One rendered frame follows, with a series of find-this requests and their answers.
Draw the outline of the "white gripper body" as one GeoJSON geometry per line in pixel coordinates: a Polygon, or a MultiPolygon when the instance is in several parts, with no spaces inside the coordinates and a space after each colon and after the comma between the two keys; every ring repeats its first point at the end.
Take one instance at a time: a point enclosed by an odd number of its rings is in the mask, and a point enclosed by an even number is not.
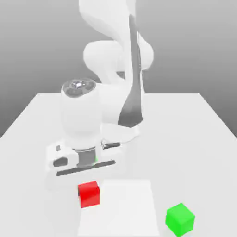
{"type": "Polygon", "coordinates": [[[45,165],[45,187],[48,190],[72,187],[91,181],[116,177],[125,170],[125,156],[121,149],[105,149],[94,164],[79,165],[81,159],[74,151],[51,159],[47,152],[45,165]]]}

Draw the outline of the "small red cube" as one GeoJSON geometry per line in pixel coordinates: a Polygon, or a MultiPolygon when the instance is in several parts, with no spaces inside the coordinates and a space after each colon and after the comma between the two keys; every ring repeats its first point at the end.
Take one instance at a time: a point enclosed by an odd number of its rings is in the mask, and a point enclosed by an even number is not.
{"type": "Polygon", "coordinates": [[[100,188],[96,181],[78,185],[78,196],[81,208],[100,204],[100,188]]]}

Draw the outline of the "small green cube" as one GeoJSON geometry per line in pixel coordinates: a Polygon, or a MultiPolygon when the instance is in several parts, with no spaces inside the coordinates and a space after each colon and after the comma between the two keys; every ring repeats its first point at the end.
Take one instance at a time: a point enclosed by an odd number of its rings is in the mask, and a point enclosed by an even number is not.
{"type": "Polygon", "coordinates": [[[165,224],[175,234],[181,237],[193,229],[195,215],[183,204],[179,203],[166,211],[165,224]]]}

